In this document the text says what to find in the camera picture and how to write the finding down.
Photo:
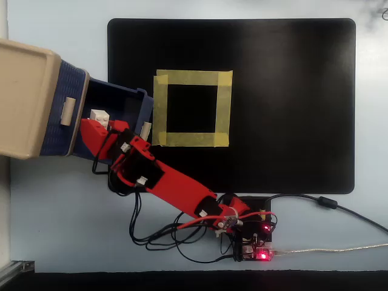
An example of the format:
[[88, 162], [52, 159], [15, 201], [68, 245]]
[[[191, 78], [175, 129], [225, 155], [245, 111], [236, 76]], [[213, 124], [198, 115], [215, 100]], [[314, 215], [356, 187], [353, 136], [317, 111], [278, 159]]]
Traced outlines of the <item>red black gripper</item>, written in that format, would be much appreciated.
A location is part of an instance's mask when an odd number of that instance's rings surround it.
[[89, 152], [100, 160], [116, 161], [119, 156], [130, 153], [131, 148], [139, 146], [139, 151], [148, 151], [150, 143], [129, 130], [125, 121], [109, 121], [108, 131], [98, 121], [82, 118], [81, 137]]

